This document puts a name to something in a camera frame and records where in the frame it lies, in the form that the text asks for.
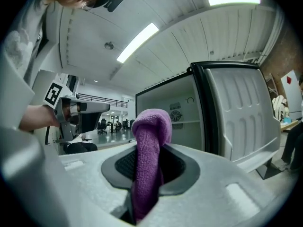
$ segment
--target black pants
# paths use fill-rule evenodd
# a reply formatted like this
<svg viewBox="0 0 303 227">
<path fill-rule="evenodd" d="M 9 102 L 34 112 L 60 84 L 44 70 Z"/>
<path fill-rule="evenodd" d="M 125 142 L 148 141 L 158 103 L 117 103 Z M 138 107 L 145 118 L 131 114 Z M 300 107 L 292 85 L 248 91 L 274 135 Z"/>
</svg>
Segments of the black pants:
<svg viewBox="0 0 303 227">
<path fill-rule="evenodd" d="M 294 160 L 290 165 L 290 169 L 297 169 L 303 164 L 303 122 L 300 122 L 289 131 L 282 160 L 290 163 L 293 151 Z"/>
<path fill-rule="evenodd" d="M 97 146 L 93 143 L 77 142 L 70 145 L 64 145 L 64 151 L 66 154 L 84 153 L 98 150 Z"/>
</svg>

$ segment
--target smoke detector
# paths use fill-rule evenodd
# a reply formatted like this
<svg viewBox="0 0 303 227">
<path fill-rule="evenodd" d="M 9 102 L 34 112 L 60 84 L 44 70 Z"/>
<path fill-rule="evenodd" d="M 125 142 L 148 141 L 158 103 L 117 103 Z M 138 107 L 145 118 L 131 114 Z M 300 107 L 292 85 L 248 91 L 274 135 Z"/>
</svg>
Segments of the smoke detector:
<svg viewBox="0 0 303 227">
<path fill-rule="evenodd" d="M 111 42 L 106 42 L 105 45 L 104 45 L 104 47 L 107 50 L 112 50 L 114 48 L 114 45 Z"/>
</svg>

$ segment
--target red diamond sign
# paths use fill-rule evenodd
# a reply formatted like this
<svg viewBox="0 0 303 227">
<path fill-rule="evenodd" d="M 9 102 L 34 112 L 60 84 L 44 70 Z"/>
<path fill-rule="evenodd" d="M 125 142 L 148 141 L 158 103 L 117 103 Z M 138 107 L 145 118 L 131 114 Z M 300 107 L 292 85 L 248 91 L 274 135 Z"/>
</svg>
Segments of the red diamond sign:
<svg viewBox="0 0 303 227">
<path fill-rule="evenodd" d="M 286 80 L 289 85 L 292 83 L 292 79 L 290 77 L 286 77 Z"/>
</svg>

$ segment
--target black and white square marker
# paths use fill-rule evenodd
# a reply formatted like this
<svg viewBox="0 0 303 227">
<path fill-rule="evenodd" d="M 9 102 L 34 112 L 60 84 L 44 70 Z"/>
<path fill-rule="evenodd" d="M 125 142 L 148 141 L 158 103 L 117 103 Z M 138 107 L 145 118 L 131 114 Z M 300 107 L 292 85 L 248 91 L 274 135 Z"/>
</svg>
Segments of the black and white square marker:
<svg viewBox="0 0 303 227">
<path fill-rule="evenodd" d="M 58 96 L 60 95 L 60 92 L 62 90 L 62 87 L 52 83 L 51 87 L 49 88 L 46 97 L 45 97 L 45 101 L 47 101 L 48 103 L 50 103 L 51 105 L 55 105 L 58 99 Z"/>
</svg>

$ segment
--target towel fold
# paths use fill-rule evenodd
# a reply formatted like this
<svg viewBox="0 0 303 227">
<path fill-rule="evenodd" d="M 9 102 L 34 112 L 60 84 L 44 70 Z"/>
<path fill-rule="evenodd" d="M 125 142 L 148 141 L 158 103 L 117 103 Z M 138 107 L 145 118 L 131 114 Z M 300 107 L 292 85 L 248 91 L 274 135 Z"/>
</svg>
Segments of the towel fold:
<svg viewBox="0 0 303 227">
<path fill-rule="evenodd" d="M 143 219 L 158 201 L 163 175 L 159 166 L 160 147 L 171 141 L 169 114 L 161 109 L 143 111 L 134 121 L 137 139 L 137 169 L 132 185 L 132 202 L 137 221 Z"/>
</svg>

